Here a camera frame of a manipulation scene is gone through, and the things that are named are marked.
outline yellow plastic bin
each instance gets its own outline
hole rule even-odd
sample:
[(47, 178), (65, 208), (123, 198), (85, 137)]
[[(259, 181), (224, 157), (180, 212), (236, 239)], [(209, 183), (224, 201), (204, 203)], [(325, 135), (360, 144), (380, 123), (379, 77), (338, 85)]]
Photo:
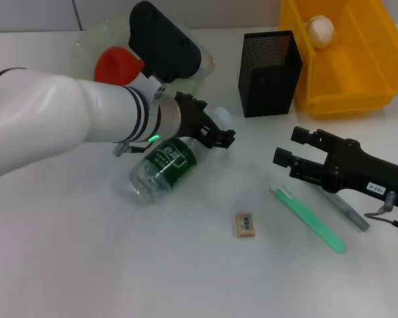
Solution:
[[(315, 50), (304, 23), (332, 20), (332, 44)], [(398, 30), (380, 0), (282, 0), (280, 30), (292, 30), (303, 67), (296, 104), (311, 115), (379, 109), (398, 95)]]

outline white ball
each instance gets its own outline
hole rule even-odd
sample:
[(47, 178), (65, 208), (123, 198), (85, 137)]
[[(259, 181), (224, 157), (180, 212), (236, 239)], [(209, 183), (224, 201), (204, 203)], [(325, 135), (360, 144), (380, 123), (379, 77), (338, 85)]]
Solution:
[(306, 23), (306, 29), (315, 48), (326, 48), (333, 40), (333, 23), (324, 15), (319, 15), (309, 20)]

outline pen holder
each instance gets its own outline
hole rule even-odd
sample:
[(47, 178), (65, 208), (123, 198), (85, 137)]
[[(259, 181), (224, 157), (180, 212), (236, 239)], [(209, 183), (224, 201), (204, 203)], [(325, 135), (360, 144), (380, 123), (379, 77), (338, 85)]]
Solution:
[(287, 114), (301, 69), (292, 31), (245, 34), (239, 75), (245, 117)]

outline white table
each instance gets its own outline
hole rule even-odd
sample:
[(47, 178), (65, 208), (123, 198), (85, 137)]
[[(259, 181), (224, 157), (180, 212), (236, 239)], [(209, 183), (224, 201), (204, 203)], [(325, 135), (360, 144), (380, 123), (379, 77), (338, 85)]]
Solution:
[[(272, 163), (278, 146), (324, 159), (290, 141), (298, 125), (354, 138), (398, 164), (398, 97), (347, 121), (315, 121), (294, 109), (245, 119), (237, 90), (243, 34), (262, 30), (193, 32), (216, 59), (197, 97), (229, 110), (236, 141), (162, 205), (130, 201), (127, 173), (142, 155), (116, 158), (112, 144), (85, 144), (0, 178), (0, 318), (398, 317), (398, 230), (370, 221), (358, 232)], [(0, 67), (59, 72), (80, 34), (0, 34)], [(332, 252), (269, 195), (269, 178), (334, 229), (348, 253)], [(341, 196), (361, 214), (381, 205), (352, 191)], [(255, 214), (254, 239), (236, 237), (240, 211)]]

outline green bottle label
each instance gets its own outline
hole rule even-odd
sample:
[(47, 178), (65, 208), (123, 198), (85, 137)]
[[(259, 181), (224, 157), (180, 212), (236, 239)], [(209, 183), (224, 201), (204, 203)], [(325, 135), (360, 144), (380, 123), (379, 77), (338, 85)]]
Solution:
[(198, 164), (193, 152), (178, 138), (162, 142), (145, 160), (158, 168), (171, 189)]

